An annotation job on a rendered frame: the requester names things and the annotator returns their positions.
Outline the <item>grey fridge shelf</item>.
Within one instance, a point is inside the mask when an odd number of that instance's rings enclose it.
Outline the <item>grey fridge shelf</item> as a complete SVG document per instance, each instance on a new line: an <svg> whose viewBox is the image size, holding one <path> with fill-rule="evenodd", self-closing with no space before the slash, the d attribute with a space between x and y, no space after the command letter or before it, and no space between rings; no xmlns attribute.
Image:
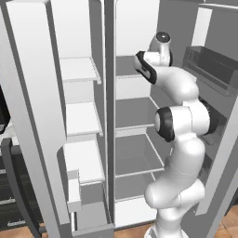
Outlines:
<svg viewBox="0 0 238 238"><path fill-rule="evenodd" d="M121 137L115 144L115 176L129 177L164 168L147 134Z"/></svg>
<svg viewBox="0 0 238 238"><path fill-rule="evenodd" d="M117 130L153 126L158 107L150 98L119 99L115 102Z"/></svg>
<svg viewBox="0 0 238 238"><path fill-rule="evenodd" d="M115 75L117 79L141 77L141 74L134 69L134 57L117 56L115 58Z"/></svg>

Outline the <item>grey side-by-side fridge cabinet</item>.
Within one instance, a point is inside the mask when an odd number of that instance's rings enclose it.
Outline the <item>grey side-by-side fridge cabinet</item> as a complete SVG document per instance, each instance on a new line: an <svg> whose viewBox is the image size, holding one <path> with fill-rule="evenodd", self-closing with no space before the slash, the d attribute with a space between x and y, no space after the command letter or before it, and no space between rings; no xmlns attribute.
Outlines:
<svg viewBox="0 0 238 238"><path fill-rule="evenodd" d="M97 108L102 135L69 136L67 143L95 140L105 180L81 184L82 205L103 202L114 225L115 203L143 197L146 187L165 171L165 160L172 144L165 141L153 126L117 130L115 102L119 99L150 98L158 107L172 107L173 100L159 86L137 78L117 79L115 58L147 51L156 33L161 0L52 0L59 59L94 60L101 83L63 81L67 104L93 101ZM121 137L147 134L164 168L129 177L115 176L115 144Z"/></svg>

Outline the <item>white freezer shelf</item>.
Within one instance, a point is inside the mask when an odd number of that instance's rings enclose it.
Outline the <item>white freezer shelf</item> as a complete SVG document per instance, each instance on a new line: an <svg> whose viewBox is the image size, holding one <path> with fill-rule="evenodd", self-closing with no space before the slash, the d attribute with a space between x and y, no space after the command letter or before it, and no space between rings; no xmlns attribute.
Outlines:
<svg viewBox="0 0 238 238"><path fill-rule="evenodd" d="M105 180L95 140L67 143L64 146L64 156L69 179L79 178L81 184Z"/></svg>
<svg viewBox="0 0 238 238"><path fill-rule="evenodd" d="M66 105L66 127L69 136L97 134L102 128L93 101Z"/></svg>
<svg viewBox="0 0 238 238"><path fill-rule="evenodd" d="M64 82L97 81L101 83L96 64L90 57L60 59L59 64Z"/></svg>

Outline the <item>white fridge crisper drawer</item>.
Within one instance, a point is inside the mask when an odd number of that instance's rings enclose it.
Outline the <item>white fridge crisper drawer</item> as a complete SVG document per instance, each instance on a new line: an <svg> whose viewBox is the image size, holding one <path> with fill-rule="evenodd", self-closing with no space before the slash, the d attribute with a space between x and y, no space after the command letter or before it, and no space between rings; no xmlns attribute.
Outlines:
<svg viewBox="0 0 238 238"><path fill-rule="evenodd" d="M150 208L143 197L115 203L116 229L155 220L157 211Z"/></svg>

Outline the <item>grey freezer door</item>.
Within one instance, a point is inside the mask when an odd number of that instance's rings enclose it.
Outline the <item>grey freezer door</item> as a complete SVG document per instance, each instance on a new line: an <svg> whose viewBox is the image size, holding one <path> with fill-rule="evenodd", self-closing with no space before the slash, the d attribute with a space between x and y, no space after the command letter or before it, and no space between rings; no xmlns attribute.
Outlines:
<svg viewBox="0 0 238 238"><path fill-rule="evenodd" d="M48 238L72 238L66 109L50 0L0 0L0 84Z"/></svg>

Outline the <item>grey freezer drawer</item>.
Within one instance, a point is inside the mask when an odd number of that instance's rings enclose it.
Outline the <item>grey freezer drawer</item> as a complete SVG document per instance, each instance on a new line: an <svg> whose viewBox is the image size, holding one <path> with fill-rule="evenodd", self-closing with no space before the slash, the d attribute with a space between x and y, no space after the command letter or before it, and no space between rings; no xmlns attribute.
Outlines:
<svg viewBox="0 0 238 238"><path fill-rule="evenodd" d="M103 202L82 205L71 219L73 238L113 238L113 224Z"/></svg>

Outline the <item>grey fridge door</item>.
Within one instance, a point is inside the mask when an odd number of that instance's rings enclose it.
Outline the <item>grey fridge door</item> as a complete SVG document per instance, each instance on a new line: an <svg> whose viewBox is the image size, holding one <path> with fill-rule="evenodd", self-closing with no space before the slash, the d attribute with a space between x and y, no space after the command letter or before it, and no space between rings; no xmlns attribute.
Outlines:
<svg viewBox="0 0 238 238"><path fill-rule="evenodd" d="M238 0L204 0L197 7L191 46L204 46L238 61ZM201 180L205 198L182 221L190 238L214 238L236 191L238 178L238 93L226 97L200 79L200 96L215 110L218 128L203 136Z"/></svg>

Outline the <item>small white door bin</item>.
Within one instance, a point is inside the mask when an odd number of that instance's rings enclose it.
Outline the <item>small white door bin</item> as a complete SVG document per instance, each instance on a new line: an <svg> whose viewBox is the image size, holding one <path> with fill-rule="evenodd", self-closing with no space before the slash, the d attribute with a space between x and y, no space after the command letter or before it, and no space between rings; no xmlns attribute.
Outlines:
<svg viewBox="0 0 238 238"><path fill-rule="evenodd" d="M81 184L78 170L70 172L68 179L68 209L72 212L78 212L82 209Z"/></svg>

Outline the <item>clear grey door bin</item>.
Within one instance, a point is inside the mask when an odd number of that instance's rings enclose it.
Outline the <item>clear grey door bin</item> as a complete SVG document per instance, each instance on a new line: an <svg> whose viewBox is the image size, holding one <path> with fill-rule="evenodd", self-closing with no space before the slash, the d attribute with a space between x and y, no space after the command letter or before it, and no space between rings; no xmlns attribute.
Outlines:
<svg viewBox="0 0 238 238"><path fill-rule="evenodd" d="M238 93L238 61L204 46L187 46L183 68L226 97Z"/></svg>

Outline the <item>black oven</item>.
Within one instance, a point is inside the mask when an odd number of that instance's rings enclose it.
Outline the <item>black oven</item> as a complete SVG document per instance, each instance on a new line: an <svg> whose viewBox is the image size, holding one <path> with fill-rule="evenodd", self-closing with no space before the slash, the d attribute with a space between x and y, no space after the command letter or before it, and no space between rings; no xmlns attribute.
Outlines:
<svg viewBox="0 0 238 238"><path fill-rule="evenodd" d="M18 169L20 182L33 211L34 217L39 223L42 223L43 218L19 146L13 147L12 159L14 165ZM0 231L16 229L25 225L25 219L18 209L16 199L8 182L3 156L0 155Z"/></svg>

